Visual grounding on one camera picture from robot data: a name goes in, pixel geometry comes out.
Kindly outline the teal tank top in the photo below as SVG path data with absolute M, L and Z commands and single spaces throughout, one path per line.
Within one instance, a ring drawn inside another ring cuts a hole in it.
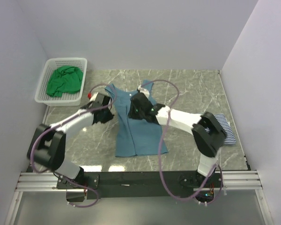
M 157 155 L 162 127 L 149 123 L 145 119 L 135 120 L 128 117 L 131 97 L 137 91 L 120 90 L 114 84 L 105 87 L 105 91 L 115 100 L 113 105 L 118 115 L 119 130 L 116 137 L 115 156 L 126 158 Z

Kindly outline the blue white striped tank top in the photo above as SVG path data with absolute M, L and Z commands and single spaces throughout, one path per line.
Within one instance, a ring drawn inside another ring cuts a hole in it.
M 227 121 L 226 117 L 224 114 L 216 114 L 215 118 L 217 121 L 220 123 L 224 131 L 226 132 L 226 138 L 224 141 L 224 145 L 235 145 L 236 144 L 236 138 L 232 132 L 232 129 L 230 127 L 229 122 Z

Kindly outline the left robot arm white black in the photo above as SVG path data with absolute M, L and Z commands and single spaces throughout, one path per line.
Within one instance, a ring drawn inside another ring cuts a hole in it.
M 40 124 L 27 152 L 33 170 L 43 173 L 35 167 L 35 164 L 39 164 L 67 179 L 73 188 L 87 185 L 89 180 L 84 175 L 84 169 L 65 159 L 66 142 L 85 127 L 96 123 L 103 124 L 113 119 L 110 111 L 112 103 L 111 97 L 96 92 L 89 102 L 73 115 L 49 126 Z

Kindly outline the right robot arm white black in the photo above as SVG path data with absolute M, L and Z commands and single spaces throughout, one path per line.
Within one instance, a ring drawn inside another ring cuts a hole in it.
M 168 125 L 190 133 L 200 152 L 200 162 L 195 179 L 201 187 L 207 187 L 212 181 L 213 166 L 218 160 L 219 150 L 224 145 L 227 132 L 210 112 L 194 114 L 175 110 L 167 105 L 152 104 L 148 97 L 138 92 L 130 98 L 128 117 L 145 119 L 149 123 Z

